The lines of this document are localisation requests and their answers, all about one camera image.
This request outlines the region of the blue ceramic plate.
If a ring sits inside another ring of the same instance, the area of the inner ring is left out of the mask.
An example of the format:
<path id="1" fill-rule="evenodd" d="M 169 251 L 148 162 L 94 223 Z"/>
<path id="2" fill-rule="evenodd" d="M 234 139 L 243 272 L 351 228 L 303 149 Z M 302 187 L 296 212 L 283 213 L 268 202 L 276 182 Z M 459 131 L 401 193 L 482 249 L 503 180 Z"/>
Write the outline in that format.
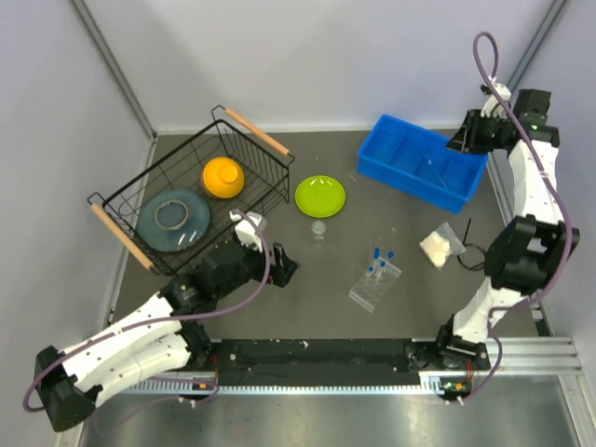
<path id="1" fill-rule="evenodd" d="M 136 231 L 155 251 L 184 251 L 195 245 L 210 225 L 210 208 L 188 189 L 160 192 L 140 209 Z"/>

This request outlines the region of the beige sponge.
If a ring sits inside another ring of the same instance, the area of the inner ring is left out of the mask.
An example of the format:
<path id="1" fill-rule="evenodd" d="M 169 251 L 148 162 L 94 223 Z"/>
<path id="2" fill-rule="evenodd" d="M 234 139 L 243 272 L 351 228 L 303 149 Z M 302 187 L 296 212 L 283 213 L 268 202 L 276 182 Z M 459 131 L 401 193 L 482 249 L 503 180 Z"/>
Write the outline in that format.
<path id="1" fill-rule="evenodd" d="M 466 251 L 463 242 L 448 223 L 439 225 L 419 243 L 419 247 L 438 270 L 441 270 L 452 256 L 461 255 Z"/>

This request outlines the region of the clear glass bottle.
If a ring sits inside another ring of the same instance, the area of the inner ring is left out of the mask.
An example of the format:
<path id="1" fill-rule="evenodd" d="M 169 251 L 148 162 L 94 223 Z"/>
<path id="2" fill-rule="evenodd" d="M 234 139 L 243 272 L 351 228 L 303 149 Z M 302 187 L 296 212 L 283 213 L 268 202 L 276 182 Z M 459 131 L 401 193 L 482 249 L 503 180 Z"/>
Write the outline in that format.
<path id="1" fill-rule="evenodd" d="M 317 220 L 312 223 L 311 232 L 316 247 L 321 248 L 326 243 L 326 231 L 327 226 L 321 220 Z"/>

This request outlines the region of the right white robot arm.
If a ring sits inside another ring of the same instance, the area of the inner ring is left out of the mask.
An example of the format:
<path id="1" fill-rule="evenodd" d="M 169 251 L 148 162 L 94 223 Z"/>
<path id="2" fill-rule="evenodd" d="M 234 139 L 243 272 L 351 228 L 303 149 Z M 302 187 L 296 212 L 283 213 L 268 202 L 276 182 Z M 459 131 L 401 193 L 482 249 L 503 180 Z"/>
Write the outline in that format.
<path id="1" fill-rule="evenodd" d="M 560 137 L 548 125 L 550 94 L 523 89 L 506 115 L 494 99 L 488 109 L 467 112 L 447 148 L 471 155 L 503 149 L 513 172 L 513 217 L 484 258 L 485 279 L 466 307 L 440 327 L 437 362 L 448 369 L 477 363 L 486 367 L 485 342 L 493 326 L 538 291 L 545 291 L 557 268 L 579 241 L 564 221 L 555 196 L 555 163 Z"/>

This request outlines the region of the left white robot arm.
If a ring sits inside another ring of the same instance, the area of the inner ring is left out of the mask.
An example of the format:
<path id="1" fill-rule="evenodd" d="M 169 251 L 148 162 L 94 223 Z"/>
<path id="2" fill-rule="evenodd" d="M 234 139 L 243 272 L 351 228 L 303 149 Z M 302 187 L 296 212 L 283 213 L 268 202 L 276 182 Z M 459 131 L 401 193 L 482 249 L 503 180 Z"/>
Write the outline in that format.
<path id="1" fill-rule="evenodd" d="M 251 280 L 283 288 L 298 266 L 279 243 L 260 252 L 227 241 L 102 332 L 64 349 L 44 348 L 35 358 L 34 389 L 52 429 L 79 425 L 148 378 L 205 367 L 211 341 L 201 322 L 221 313 L 219 301 Z"/>

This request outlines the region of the green plastic plate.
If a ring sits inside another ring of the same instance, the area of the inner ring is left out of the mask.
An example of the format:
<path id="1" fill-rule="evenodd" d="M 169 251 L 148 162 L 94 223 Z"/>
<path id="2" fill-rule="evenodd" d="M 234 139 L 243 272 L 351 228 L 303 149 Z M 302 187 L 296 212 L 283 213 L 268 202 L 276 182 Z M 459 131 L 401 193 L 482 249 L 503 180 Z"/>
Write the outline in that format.
<path id="1" fill-rule="evenodd" d="M 346 202 L 343 185 L 328 175 L 314 175 L 300 182 L 294 193 L 298 209 L 313 218 L 325 219 L 338 213 Z"/>

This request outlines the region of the clear test tube rack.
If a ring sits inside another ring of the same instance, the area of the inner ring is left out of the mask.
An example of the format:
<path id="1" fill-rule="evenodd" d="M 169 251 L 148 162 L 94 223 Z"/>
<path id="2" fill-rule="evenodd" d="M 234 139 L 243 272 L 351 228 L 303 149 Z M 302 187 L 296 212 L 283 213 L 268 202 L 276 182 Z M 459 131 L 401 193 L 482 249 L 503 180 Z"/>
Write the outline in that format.
<path id="1" fill-rule="evenodd" d="M 383 301 L 394 283 L 401 276 L 401 270 L 387 261 L 385 261 L 386 270 L 380 273 L 378 269 L 379 264 L 382 261 L 385 260 L 379 259 L 378 261 L 375 261 L 374 264 L 370 265 L 375 268 L 374 274 L 371 277 L 368 277 L 367 269 L 348 293 L 348 297 L 351 300 L 370 313 L 372 313 Z"/>

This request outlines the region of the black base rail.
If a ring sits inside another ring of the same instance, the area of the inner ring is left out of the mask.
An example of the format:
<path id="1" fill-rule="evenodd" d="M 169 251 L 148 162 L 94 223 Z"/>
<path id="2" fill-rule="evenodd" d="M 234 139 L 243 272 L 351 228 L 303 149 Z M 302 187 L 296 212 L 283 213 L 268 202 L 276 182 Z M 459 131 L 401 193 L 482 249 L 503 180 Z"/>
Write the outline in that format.
<path id="1" fill-rule="evenodd" d="M 441 392 L 423 373 L 454 373 L 467 379 L 469 362 L 449 358 L 432 341 L 411 339 L 246 339 L 213 345 L 210 359 L 141 382 L 139 389 L 204 393 L 215 382 L 221 391 L 245 393 L 338 393 L 380 391 L 401 386 Z"/>

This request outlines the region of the glass thistle funnel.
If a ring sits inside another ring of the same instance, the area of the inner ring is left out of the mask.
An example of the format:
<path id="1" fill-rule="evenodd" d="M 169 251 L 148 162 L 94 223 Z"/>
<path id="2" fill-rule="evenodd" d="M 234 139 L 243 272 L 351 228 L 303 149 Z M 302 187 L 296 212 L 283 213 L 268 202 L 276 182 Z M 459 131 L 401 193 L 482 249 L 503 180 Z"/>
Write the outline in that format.
<path id="1" fill-rule="evenodd" d="M 443 180 L 441 170 L 444 168 L 446 159 L 444 157 L 425 156 L 428 176 L 431 181 L 443 190 L 449 190 L 447 183 Z"/>

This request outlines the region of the orange ribbed bowl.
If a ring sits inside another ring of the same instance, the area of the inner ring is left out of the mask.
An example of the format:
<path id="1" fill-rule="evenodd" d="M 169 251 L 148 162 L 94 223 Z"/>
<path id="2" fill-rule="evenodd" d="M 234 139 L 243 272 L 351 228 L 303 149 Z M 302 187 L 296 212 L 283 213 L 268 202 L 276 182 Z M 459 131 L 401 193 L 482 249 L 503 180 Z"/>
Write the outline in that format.
<path id="1" fill-rule="evenodd" d="M 229 199 L 239 195 L 244 189 L 245 173 L 232 158 L 215 157 L 204 167 L 201 182 L 208 195 Z"/>

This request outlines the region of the blue plastic bin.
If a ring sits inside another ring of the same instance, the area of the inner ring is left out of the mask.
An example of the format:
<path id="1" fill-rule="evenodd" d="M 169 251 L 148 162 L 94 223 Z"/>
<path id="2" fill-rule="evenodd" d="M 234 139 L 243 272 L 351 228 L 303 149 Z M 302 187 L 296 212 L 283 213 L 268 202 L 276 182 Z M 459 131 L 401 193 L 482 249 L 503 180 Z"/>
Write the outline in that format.
<path id="1" fill-rule="evenodd" d="M 452 213 L 473 198 L 488 156 L 446 147 L 449 138 L 391 115 L 382 115 L 358 150 L 358 172 Z M 429 178 L 425 156 L 444 157 L 441 170 L 449 190 Z"/>

